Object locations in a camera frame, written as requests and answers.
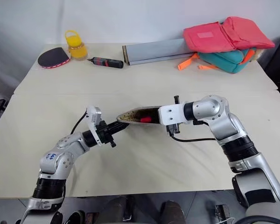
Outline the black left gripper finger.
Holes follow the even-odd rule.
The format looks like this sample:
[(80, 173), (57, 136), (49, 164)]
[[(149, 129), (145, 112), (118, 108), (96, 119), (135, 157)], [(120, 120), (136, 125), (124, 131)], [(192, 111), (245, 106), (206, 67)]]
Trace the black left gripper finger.
[(114, 121), (107, 126), (109, 129), (125, 129), (127, 127), (127, 123)]
[(109, 128), (110, 135), (116, 134), (118, 132), (121, 132), (122, 130), (126, 129), (127, 126), (112, 126)]

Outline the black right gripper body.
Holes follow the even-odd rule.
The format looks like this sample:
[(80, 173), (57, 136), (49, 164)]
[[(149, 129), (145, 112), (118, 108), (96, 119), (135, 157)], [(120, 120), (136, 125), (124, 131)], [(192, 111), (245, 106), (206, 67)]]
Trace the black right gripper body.
[[(180, 103), (178, 95), (174, 96), (174, 100), (175, 100), (175, 104)], [(180, 133), (179, 124), (168, 125), (166, 126), (166, 130), (169, 136), (174, 136), (175, 133)]]

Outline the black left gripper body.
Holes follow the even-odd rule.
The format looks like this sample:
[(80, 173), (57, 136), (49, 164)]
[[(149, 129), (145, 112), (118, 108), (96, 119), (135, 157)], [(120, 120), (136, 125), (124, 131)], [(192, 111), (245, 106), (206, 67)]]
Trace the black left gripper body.
[(96, 125), (97, 133), (102, 143), (110, 143), (111, 147), (116, 147), (116, 143), (114, 142), (113, 138), (113, 135), (115, 134), (116, 124), (116, 122), (107, 124), (104, 120), (102, 120), (98, 125)]

